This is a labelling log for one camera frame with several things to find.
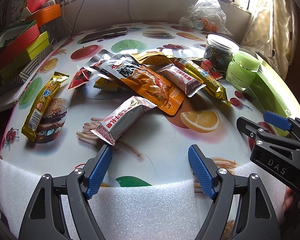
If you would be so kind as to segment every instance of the barcode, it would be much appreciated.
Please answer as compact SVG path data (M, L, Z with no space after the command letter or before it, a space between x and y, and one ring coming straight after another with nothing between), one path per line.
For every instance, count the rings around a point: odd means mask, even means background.
M37 129L41 116L42 113L39 110L35 109L29 121L29 128L32 131L35 131Z
M188 63L188 61L187 61L186 59L183 59L183 58L179 59L178 61L179 61L182 65L186 65L186 64Z

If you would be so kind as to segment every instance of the green jar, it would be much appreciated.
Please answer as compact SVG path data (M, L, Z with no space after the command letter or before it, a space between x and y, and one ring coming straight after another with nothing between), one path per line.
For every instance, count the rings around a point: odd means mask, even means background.
M253 82L260 62L247 52L237 51L229 63L226 79L237 90L246 90Z

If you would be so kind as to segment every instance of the clear plastic lid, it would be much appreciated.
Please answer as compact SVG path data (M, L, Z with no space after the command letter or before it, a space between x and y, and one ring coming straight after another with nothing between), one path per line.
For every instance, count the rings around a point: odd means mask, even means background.
M208 35L208 43L231 54L239 50L239 46L233 41L215 34Z

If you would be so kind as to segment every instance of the orange snack bag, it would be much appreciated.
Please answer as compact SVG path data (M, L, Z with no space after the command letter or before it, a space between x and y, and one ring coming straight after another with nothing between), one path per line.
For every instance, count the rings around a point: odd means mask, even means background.
M185 99L185 93L175 84L138 63L129 54L118 54L104 62L100 68L120 79L169 115L174 115Z
M171 55L165 55L159 51L143 51L135 54L131 54L131 56L139 63L146 65L164 65L170 64L171 61L169 58L174 58Z

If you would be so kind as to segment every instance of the yellow snack packet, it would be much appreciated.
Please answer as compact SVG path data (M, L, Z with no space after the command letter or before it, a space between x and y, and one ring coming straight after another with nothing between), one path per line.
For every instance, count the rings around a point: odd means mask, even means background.
M224 101L227 105L231 105L227 98L226 89L214 77L210 76L197 64L184 58L174 58L171 61L176 67L191 75L202 84L205 84L206 86L204 87L204 90L206 90L211 96Z
M93 85L94 88L117 92L119 85L105 78L99 78Z
M50 81L42 88L42 90L35 98L34 103L30 109L30 113L28 114L25 124L21 129L21 133L25 135L30 141L34 142L36 138L35 132L42 116L47 110L50 101L54 98L56 92L60 88L61 83L68 78L68 75L55 72Z
M141 64L145 65L163 65L170 64L171 61L169 58L173 58L172 55L165 55L159 51L144 51L135 54L131 54L131 56Z

